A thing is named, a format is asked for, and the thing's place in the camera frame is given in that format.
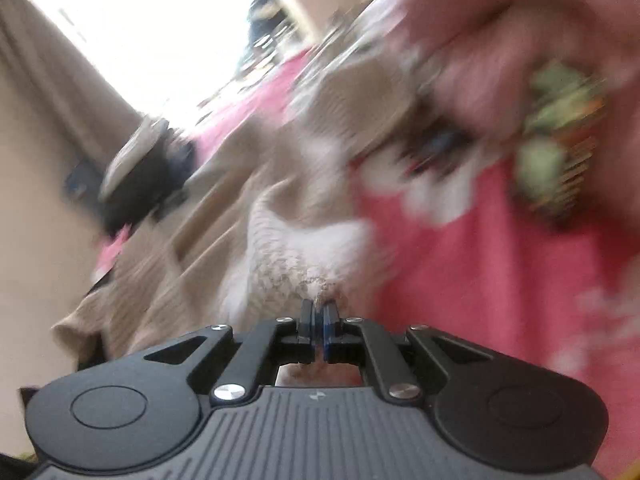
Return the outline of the black folded garment on pile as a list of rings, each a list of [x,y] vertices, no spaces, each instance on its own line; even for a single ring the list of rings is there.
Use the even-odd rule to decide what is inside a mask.
[[[100,199],[106,235],[114,238],[125,226],[136,226],[179,193],[194,173],[197,158],[194,141],[160,138]]]

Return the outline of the brown curtain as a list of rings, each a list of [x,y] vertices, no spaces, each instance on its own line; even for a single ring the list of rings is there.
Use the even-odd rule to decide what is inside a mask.
[[[32,0],[1,0],[1,62],[36,107],[101,169],[141,116]]]

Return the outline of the white folded garment on pile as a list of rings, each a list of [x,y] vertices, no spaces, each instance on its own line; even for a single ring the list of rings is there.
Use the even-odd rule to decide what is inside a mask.
[[[160,144],[160,139],[169,130],[164,118],[144,116],[137,130],[115,155],[107,167],[101,183],[99,200],[105,203],[116,188],[137,166],[142,158]]]

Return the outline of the fuzzy beige houndstooth sweater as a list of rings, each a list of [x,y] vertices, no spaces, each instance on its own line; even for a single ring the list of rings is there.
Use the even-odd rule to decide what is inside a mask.
[[[112,359],[212,324],[249,330],[335,300],[368,316],[388,259],[357,210],[350,162],[408,122],[414,94],[382,53],[312,63],[282,124],[253,116],[189,182],[189,199],[126,241],[111,281],[54,326]]]

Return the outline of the wheelchair with clothes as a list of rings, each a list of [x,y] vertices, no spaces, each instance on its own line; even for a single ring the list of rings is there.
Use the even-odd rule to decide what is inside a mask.
[[[247,18],[247,49],[254,58],[274,54],[280,60],[305,43],[299,24],[280,0],[252,0]]]

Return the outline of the pink quilt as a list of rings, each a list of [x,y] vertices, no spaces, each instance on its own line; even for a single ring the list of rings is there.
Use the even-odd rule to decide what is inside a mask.
[[[587,192],[639,223],[639,0],[392,0],[390,41],[435,73],[435,106],[478,136],[515,138],[527,81],[549,58],[604,81]]]

